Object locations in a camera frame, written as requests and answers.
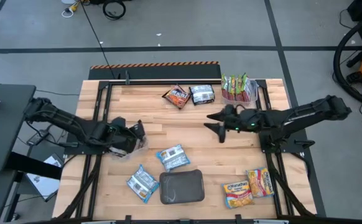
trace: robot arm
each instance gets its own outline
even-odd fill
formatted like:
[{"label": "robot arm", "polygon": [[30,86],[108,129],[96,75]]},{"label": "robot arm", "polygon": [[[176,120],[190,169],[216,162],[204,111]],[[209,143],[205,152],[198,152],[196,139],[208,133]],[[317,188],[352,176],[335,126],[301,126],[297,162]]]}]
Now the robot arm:
[{"label": "robot arm", "polygon": [[145,132],[142,122],[139,121],[131,128],[126,128],[123,118],[116,118],[111,124],[104,121],[91,121],[79,118],[56,108],[46,98],[34,98],[26,111],[27,122],[49,122],[69,133],[88,146],[116,148],[131,153],[142,140]]},{"label": "robot arm", "polygon": [[205,126],[217,133],[220,142],[225,140],[225,130],[270,131],[271,140],[276,142],[323,120],[343,120],[350,113],[344,101],[335,96],[283,111],[245,109],[238,114],[233,105],[226,105],[219,113],[207,115],[207,118],[224,122],[223,125],[205,123]]}]

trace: concrete floor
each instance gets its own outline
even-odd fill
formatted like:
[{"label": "concrete floor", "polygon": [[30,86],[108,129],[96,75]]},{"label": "concrete floor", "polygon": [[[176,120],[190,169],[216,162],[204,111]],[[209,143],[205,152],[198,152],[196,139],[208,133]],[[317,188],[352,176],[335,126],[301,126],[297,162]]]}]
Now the concrete floor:
[{"label": "concrete floor", "polygon": [[[134,0],[126,1],[127,13],[109,21],[100,6],[86,10],[104,47],[161,46],[276,46],[265,3],[270,2],[283,47],[336,46],[348,32],[338,24],[339,12],[352,0]],[[59,0],[6,0],[0,11],[0,49],[99,47],[82,8],[72,18],[60,13]],[[347,13],[345,24],[353,26]],[[354,44],[362,45],[358,36]],[[89,67],[104,65],[101,53],[0,54],[0,82],[33,84],[38,89],[78,93],[88,78]],[[362,218],[362,115],[360,103],[332,82],[332,51],[286,51],[297,101],[300,104],[326,95],[342,97],[353,113],[344,121],[322,122],[307,129],[325,211],[328,217]],[[253,78],[285,78],[276,48],[273,50],[207,50],[109,52],[110,64],[216,60],[223,73],[247,72]],[[49,97],[59,108],[74,112],[76,96]],[[38,128],[46,124],[37,124]],[[60,130],[53,128],[54,136]],[[33,134],[22,127],[19,137]],[[26,147],[17,142],[17,152]],[[21,202],[17,223],[50,218],[54,200]]]}]

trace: snack bag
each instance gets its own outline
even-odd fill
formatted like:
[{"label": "snack bag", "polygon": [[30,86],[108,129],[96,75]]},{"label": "snack bag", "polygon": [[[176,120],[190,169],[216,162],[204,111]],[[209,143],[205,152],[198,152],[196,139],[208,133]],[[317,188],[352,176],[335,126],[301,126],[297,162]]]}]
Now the snack bag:
[{"label": "snack bag", "polygon": [[170,172],[170,170],[176,167],[191,163],[180,144],[171,147],[170,149],[157,152],[156,157],[160,159],[166,172]]},{"label": "snack bag", "polygon": [[182,109],[189,100],[190,94],[184,91],[179,85],[175,85],[162,97],[169,100],[179,109]]},{"label": "snack bag", "polygon": [[228,99],[228,80],[224,74],[221,75],[221,94],[224,98]]},{"label": "snack bag", "polygon": [[233,184],[222,184],[221,186],[223,186],[225,190],[225,205],[228,208],[254,204],[247,180]]},{"label": "snack bag", "polygon": [[267,197],[274,195],[271,178],[267,168],[258,168],[247,171],[250,189],[253,197]]},{"label": "snack bag", "polygon": [[246,74],[243,74],[242,76],[238,77],[236,79],[236,101],[240,101],[243,102],[243,87],[244,87],[244,77],[246,76]]},{"label": "snack bag", "polygon": [[148,202],[149,198],[159,186],[158,181],[148,174],[142,165],[139,165],[137,172],[135,172],[126,183],[144,203]]},{"label": "snack bag", "polygon": [[192,94],[192,102],[195,106],[214,102],[215,95],[211,85],[193,86],[189,87],[189,90]]},{"label": "snack bag", "polygon": [[247,75],[243,76],[243,89],[242,89],[242,95],[243,95],[243,101],[244,102],[250,102],[250,96],[251,96],[251,90],[250,90],[250,79]]},{"label": "snack bag", "polygon": [[236,79],[235,75],[230,77],[230,81],[228,84],[228,99],[234,101],[235,100],[235,88],[236,88]]}]

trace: blue granola bar wrapper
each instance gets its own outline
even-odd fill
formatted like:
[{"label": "blue granola bar wrapper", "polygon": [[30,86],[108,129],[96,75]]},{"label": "blue granola bar wrapper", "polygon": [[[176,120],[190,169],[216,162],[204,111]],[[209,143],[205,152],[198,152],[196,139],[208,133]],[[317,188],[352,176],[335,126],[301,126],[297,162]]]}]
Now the blue granola bar wrapper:
[{"label": "blue granola bar wrapper", "polygon": [[148,174],[142,165],[139,165],[137,172],[135,172],[126,183],[144,203],[148,203],[152,194],[159,187],[158,181],[156,181],[152,175]]},{"label": "blue granola bar wrapper", "polygon": [[191,163],[180,144],[170,149],[157,152],[156,157],[160,159],[166,172]]}]

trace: black and orange striped tape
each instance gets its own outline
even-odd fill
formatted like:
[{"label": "black and orange striped tape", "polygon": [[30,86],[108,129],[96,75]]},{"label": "black and orange striped tape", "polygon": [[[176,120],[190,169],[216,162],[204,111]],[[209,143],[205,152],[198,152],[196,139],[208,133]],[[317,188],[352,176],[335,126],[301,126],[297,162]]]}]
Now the black and orange striped tape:
[{"label": "black and orange striped tape", "polygon": [[[175,65],[217,65],[218,62],[169,62],[169,63],[136,63],[124,65],[111,65],[111,68],[131,68],[131,67],[153,67],[153,66],[175,66]],[[109,68],[108,65],[94,65],[90,69]]]}]

